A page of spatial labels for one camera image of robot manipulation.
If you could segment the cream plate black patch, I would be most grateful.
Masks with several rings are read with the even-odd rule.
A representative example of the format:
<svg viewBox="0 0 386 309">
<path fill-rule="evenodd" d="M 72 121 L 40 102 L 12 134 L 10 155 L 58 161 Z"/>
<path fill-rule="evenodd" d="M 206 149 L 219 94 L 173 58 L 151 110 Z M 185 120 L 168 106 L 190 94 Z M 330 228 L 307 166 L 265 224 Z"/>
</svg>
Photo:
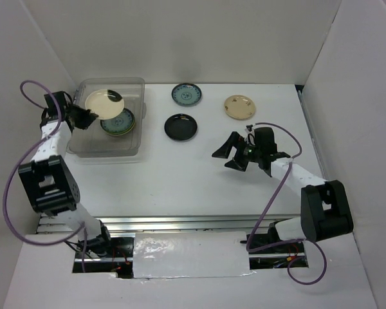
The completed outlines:
<svg viewBox="0 0 386 309">
<path fill-rule="evenodd" d="M 85 108 L 97 115 L 100 120 L 117 117 L 125 107 L 123 97 L 111 89 L 100 89 L 92 92 L 85 100 Z"/>
</svg>

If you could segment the black glossy plate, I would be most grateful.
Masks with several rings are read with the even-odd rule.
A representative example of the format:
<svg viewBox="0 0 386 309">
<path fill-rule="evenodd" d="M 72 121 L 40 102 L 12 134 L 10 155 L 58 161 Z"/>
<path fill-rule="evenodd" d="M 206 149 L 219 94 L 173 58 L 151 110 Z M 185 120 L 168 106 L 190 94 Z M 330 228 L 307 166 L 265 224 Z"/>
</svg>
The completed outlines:
<svg viewBox="0 0 386 309">
<path fill-rule="evenodd" d="M 198 124 L 192 116 L 179 113 L 165 121 L 164 131 L 171 140 L 186 142 L 196 135 Z"/>
</svg>

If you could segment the lime green plate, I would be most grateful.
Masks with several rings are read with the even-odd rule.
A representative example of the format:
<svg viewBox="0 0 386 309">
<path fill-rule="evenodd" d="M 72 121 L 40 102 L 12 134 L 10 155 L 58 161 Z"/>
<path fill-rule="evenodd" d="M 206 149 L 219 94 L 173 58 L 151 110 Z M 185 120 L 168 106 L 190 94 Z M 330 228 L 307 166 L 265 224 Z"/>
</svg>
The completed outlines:
<svg viewBox="0 0 386 309">
<path fill-rule="evenodd" d="M 129 127 L 103 127 L 102 126 L 102 130 L 109 136 L 122 136 L 131 132 L 135 126 L 136 126 L 135 123 L 133 123 Z"/>
</svg>

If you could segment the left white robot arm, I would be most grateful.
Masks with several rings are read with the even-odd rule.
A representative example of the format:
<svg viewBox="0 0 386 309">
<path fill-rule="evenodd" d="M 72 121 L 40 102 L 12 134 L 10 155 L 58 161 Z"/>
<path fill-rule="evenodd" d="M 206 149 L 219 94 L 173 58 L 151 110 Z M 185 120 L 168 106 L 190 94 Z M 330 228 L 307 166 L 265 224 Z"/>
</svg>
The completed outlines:
<svg viewBox="0 0 386 309">
<path fill-rule="evenodd" d="M 41 116 L 41 133 L 45 141 L 18 175 L 32 209 L 48 217 L 58 217 L 77 233 L 79 249 L 100 258 L 110 255 L 114 241 L 107 227 L 90 215 L 80 202 L 80 190 L 64 160 L 79 115 L 89 116 L 74 105 L 64 91 L 45 95 L 47 107 Z"/>
</svg>

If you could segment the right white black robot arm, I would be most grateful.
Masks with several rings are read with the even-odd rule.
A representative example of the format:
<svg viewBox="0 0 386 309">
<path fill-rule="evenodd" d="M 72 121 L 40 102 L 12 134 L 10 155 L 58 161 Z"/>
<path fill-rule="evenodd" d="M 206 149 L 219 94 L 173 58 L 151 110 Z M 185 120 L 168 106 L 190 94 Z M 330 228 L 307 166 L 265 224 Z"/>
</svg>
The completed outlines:
<svg viewBox="0 0 386 309">
<path fill-rule="evenodd" d="M 275 124 L 260 122 L 246 128 L 247 135 L 234 131 L 213 154 L 227 162 L 225 167 L 245 172 L 254 163 L 269 177 L 279 181 L 268 204 L 248 236 L 246 245 L 253 250 L 252 239 L 261 221 L 283 187 L 290 188 L 300 199 L 299 216 L 269 225 L 267 244 L 274 252 L 282 252 L 291 241 L 319 242 L 354 230 L 353 217 L 345 187 L 338 180 L 325 180 L 295 163 L 302 154 L 300 142 L 294 155 L 280 152 L 275 141 Z"/>
</svg>

